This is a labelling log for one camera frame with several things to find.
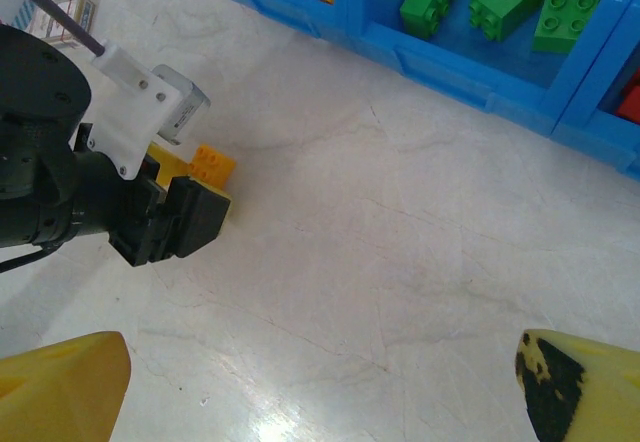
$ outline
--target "orange lego brick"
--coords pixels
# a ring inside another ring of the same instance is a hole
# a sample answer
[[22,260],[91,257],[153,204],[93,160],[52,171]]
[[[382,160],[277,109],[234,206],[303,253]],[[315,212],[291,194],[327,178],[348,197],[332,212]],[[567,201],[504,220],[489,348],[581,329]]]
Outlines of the orange lego brick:
[[189,164],[189,175],[211,187],[224,190],[236,161],[217,150],[201,145]]

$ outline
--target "small box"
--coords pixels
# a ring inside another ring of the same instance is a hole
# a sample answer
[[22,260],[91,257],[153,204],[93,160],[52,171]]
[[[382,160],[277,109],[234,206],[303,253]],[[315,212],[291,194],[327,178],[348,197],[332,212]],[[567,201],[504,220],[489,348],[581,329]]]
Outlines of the small box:
[[[56,0],[56,4],[64,10],[69,17],[75,20],[80,27],[87,32],[91,31],[93,16],[96,11],[96,4],[91,0]],[[77,48],[82,44],[59,22],[55,21],[49,14],[38,8],[33,15],[33,20],[27,30],[31,35],[44,40],[54,47]]]

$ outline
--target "screw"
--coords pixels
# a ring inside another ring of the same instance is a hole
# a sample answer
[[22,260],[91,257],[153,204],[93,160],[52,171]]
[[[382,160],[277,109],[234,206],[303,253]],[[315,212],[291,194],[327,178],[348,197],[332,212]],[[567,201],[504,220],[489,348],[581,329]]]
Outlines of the screw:
[[65,104],[71,103],[71,97],[69,97],[64,92],[56,92],[53,96],[55,97],[56,100],[59,100],[60,102],[63,102]]

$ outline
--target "marble floor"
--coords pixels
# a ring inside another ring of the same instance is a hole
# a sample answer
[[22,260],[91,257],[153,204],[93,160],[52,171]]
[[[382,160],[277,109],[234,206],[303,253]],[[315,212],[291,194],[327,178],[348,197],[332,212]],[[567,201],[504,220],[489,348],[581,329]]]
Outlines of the marble floor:
[[640,184],[229,0],[99,3],[210,96],[181,150],[238,160],[188,259],[94,236],[0,277],[2,356],[124,334],[114,441],[534,442],[525,328],[640,349]]

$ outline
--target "white mount bracket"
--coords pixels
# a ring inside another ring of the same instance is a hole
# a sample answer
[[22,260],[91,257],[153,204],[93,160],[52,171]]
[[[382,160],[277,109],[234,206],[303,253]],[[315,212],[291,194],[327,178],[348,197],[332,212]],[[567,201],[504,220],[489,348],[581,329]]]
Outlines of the white mount bracket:
[[183,95],[109,41],[92,65],[113,82],[113,93],[98,110],[89,148],[105,154],[125,180],[138,175],[153,137],[171,119]]

